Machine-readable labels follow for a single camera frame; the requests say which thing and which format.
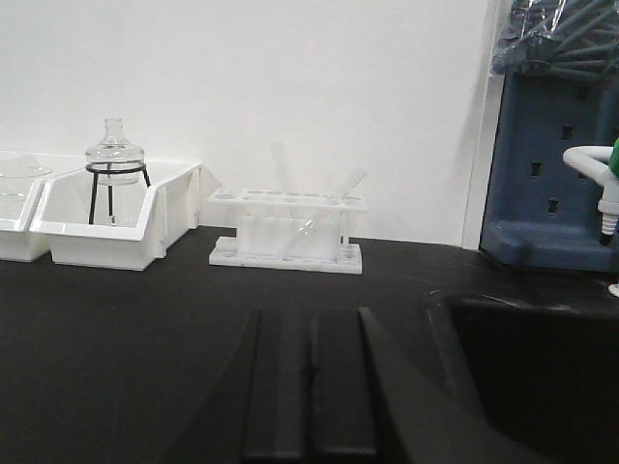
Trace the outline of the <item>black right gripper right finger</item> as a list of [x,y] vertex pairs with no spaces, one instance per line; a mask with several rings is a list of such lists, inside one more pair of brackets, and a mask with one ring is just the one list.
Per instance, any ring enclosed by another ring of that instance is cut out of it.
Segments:
[[326,311],[312,336],[320,463],[543,463],[437,389],[372,312]]

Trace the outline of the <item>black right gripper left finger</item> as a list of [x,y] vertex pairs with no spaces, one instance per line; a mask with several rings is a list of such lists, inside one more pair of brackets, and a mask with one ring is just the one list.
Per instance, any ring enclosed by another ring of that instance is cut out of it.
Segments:
[[252,313],[221,376],[162,462],[302,462],[303,340],[296,315]]

